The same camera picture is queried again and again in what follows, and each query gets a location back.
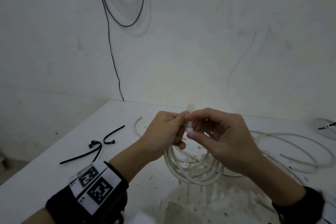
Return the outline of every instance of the hand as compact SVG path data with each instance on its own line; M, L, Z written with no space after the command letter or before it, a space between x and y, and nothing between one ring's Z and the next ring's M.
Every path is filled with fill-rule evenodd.
M181 150L186 148L182 137L187 113L187 111L182 113L160 111L157 113L146 132L139 139L145 149L149 151L151 161L160 158L170 145L176 145Z
M187 137L206 148L229 170L247 175L264 157L255 144L243 117L205 108L185 117L192 121L193 133ZM216 140L206 136L210 131Z

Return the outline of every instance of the black wristband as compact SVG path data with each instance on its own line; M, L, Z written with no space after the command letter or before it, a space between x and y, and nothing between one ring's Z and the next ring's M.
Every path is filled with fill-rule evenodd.
M279 206L272 203L279 214L281 224L315 224L322 218L323 205L325 203L322 194L312 188L304 188L306 194L293 205Z
M117 219L120 216L120 211L124 210L124 207L127 203L127 192L126 189L128 188L128 183L124 179L124 177L109 163L105 162L107 169L112 170L114 174L116 174L120 178L119 184L113 188L108 181L103 179L104 185L107 184L108 188L112 188L112 192L106 197L100 197L102 193L94 198L92 193L96 190L101 191L100 182L103 178L103 174L105 171L97 175L92 179L89 186L84 188L83 192L78 196L75 197L70 186L66 186L64 189L56 193L52 196L46 203L46 209L52 216L53 220L58 223L104 223L106 220L112 221L114 218ZM96 205L97 209L95 212L90 214L85 206L82 206L80 202L85 197L90 197L89 200L100 200L103 198L102 203L95 201L94 204Z

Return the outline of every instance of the white plastic connector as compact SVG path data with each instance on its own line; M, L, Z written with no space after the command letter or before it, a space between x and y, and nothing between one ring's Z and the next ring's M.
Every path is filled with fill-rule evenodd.
M189 112L193 112L195 111L195 105L194 104L188 104L187 106L187 111ZM188 121L188 124L186 125L185 127L185 131L187 133L192 133L194 132L194 129L193 129L193 122L192 121Z

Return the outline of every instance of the left hand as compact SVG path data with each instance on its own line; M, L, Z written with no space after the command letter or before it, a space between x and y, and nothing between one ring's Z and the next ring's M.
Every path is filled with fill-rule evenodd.
M160 111L157 113L146 132L139 139L149 151L151 161L160 158L170 145L178 146L181 150L186 148L182 137L187 113L187 111L182 113Z

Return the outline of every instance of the black cable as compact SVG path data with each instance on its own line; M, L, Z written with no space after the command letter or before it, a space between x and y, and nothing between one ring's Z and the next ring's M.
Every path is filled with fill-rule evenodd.
M132 26L138 21L138 19L140 18L142 9L143 9L143 7L144 7L144 2L145 2L145 0L142 0L141 8L140 8L140 11L139 11L138 16L136 17L135 21L134 21L132 24L124 25L124 24L121 24L119 21L117 21L117 19L116 19L116 18L113 16L113 14L111 13L111 11L110 11L110 9L109 9L109 6L108 6L107 3L106 3L106 0L103 0L103 3L105 3L106 8L107 8L107 11L108 11L108 13L111 15L112 19L113 19L119 26L124 27L124 28L132 27Z
M111 46L111 40L110 40L110 23L109 23L109 18L108 18L107 13L106 13L104 0L101 0L101 1L103 2L104 11L105 11L106 19L107 19L108 42L110 43L110 51L111 51L111 56L112 56L112 60L113 60L113 66L114 66L115 74L117 75L117 78L118 78L118 81L119 81L119 92L120 92L121 98L124 101L123 94L121 94L121 89L120 89L120 79L119 79L119 76L118 76L118 73L117 73L116 65L114 63L114 58L113 58L113 54L112 54L112 46Z
M104 137L104 139L103 139L104 144L115 144L115 141L114 141L114 140L112 140L111 142L105 142L105 139L106 139L107 137L109 137L110 135L112 135L113 133L117 132L118 130L124 128L124 127L125 127L125 125L121 126L120 128L117 128L115 131L112 131L112 132L109 133L106 137Z
M98 158L99 153L100 153L100 151L102 150L103 145L102 145L101 142L98 142L98 141L91 141L91 144L89 145L89 148L91 149L93 146L95 146L95 145L97 145L97 144L99 144L99 147L98 147L98 148L95 148L94 150L89 151L89 152L87 152L87 153L85 153L85 154L83 154L83 155L80 155L80 156L78 156L78 157L75 157L75 158L71 158L71 159L62 161L62 162L60 162L60 165L61 165L61 164L64 164L64 163L68 163L68 162L73 161L73 160L76 160L76 159L79 159L79 158L82 158L82 157L85 157L85 156L87 156L87 155L89 155L89 154L91 154L91 153L93 153L93 152L99 150L98 153L97 153L97 155L95 156L94 160L92 161L92 162L94 162L94 161Z

